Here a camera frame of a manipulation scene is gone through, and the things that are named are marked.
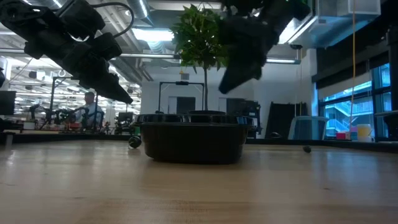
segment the blinds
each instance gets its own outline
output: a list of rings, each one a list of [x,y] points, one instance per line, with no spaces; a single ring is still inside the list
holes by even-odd
[[[366,83],[368,81],[371,81],[371,72],[366,72],[365,74],[362,74],[358,77],[355,78],[355,84],[354,86]],[[341,91],[350,89],[353,87],[353,78],[344,80],[342,82],[339,83],[335,83],[333,85],[330,86],[326,86],[324,88],[318,89],[318,99],[322,100],[325,97],[334,95],[336,93],[339,93]]]

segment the green leaves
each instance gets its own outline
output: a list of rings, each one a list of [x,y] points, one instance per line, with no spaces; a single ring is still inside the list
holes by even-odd
[[[170,28],[174,35],[172,42],[177,45],[175,52],[182,59],[181,66],[192,66],[196,73],[196,66],[209,69],[216,65],[219,70],[226,65],[226,47],[218,42],[220,19],[210,9],[199,11],[192,4],[184,7],[180,22]]]

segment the desk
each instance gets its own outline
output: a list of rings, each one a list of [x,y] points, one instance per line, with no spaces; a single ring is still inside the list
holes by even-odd
[[[14,146],[0,151],[1,223],[398,223],[395,154],[249,145],[239,164],[199,166],[125,141]]]

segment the small ball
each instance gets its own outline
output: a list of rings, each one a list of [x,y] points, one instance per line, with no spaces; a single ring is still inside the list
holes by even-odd
[[[306,153],[311,153],[311,147],[310,146],[304,146],[303,147],[303,150],[304,150],[304,152],[306,152]]]
[[[129,146],[136,149],[141,145],[141,138],[138,136],[133,136],[129,139]]]

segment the tree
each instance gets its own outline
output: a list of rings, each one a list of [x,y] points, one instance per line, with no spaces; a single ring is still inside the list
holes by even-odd
[[[221,17],[210,9],[202,11],[191,4],[184,7],[180,22],[170,29],[173,32],[175,52],[182,59],[181,66],[202,67],[205,73],[205,109],[208,110],[207,71],[214,66],[217,70],[226,65],[226,47],[218,42],[218,22]]]

